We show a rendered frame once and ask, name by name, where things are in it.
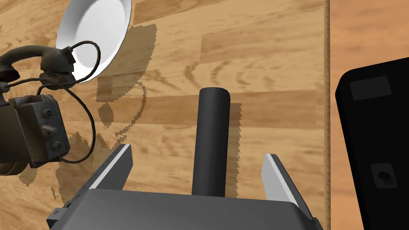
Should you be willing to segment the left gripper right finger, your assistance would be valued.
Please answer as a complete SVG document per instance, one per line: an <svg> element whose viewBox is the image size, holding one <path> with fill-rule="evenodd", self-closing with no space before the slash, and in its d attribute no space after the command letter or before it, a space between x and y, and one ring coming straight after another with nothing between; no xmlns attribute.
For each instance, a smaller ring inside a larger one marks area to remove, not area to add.
<svg viewBox="0 0 409 230"><path fill-rule="evenodd" d="M261 177L267 200L294 203L309 219L313 219L307 204L277 155L265 155Z"/></svg>

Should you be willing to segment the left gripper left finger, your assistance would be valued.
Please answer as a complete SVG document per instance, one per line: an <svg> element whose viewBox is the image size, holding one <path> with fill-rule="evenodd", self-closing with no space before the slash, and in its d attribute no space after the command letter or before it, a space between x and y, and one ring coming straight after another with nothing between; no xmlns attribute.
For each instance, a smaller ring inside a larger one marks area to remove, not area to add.
<svg viewBox="0 0 409 230"><path fill-rule="evenodd" d="M120 144L66 204L70 205L89 189L122 190L132 167L131 146Z"/></svg>

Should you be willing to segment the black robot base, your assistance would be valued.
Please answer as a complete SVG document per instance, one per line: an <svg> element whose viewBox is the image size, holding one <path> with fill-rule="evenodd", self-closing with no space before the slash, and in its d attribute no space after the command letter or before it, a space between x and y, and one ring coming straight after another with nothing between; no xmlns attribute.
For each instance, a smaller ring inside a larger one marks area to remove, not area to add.
<svg viewBox="0 0 409 230"><path fill-rule="evenodd" d="M364 230L409 230L409 57L345 72L335 98Z"/></svg>

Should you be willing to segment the black cylinder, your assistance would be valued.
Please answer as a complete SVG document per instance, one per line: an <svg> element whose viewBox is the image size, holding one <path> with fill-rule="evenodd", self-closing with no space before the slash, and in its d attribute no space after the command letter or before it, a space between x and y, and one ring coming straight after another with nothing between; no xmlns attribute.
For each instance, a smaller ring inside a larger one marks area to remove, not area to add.
<svg viewBox="0 0 409 230"><path fill-rule="evenodd" d="M199 92L192 195L225 196L230 94L220 87Z"/></svg>

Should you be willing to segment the wooden table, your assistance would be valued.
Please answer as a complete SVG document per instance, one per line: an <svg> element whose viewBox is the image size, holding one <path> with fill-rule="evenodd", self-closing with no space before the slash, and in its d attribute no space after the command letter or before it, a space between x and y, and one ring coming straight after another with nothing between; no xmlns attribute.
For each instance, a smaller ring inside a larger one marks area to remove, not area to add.
<svg viewBox="0 0 409 230"><path fill-rule="evenodd" d="M112 65L78 84L96 121L95 154L0 177L0 230L48 230L46 218L120 143L126 190L190 194L198 94L231 95L226 195L265 199L265 154L279 156L327 229L324 4L321 0L131 0Z"/></svg>

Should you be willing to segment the white plate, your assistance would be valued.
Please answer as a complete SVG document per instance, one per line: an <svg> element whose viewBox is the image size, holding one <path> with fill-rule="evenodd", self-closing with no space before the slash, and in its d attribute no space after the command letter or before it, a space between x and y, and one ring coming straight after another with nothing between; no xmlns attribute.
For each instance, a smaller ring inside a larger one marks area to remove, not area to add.
<svg viewBox="0 0 409 230"><path fill-rule="evenodd" d="M101 50L101 60L89 80L97 77L120 49L131 9L131 0L70 0L60 23L56 48L86 40L95 42Z"/></svg>

